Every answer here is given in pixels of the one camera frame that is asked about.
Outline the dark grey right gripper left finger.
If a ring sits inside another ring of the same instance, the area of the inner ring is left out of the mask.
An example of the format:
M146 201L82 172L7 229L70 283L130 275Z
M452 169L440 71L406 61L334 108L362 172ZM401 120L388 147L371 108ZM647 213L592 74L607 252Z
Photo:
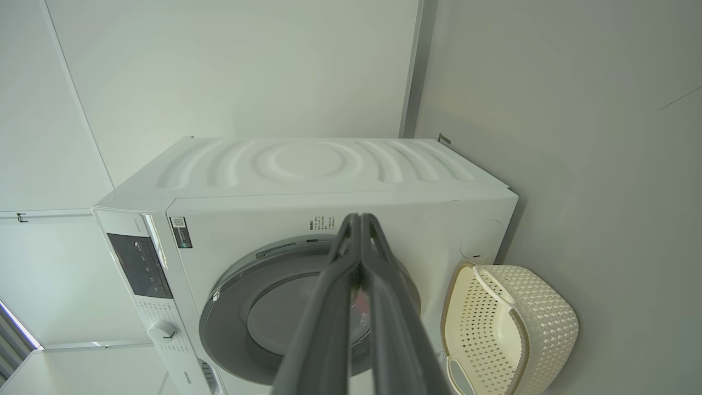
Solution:
M352 272L360 263L360 217L344 219L278 374L273 394L346 394Z

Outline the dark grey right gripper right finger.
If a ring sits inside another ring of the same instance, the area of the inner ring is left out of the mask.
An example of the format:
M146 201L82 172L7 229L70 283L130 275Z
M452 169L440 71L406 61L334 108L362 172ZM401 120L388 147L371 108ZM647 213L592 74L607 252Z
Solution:
M362 215L362 270L371 305L376 394L452 394L420 317L418 290L378 218Z

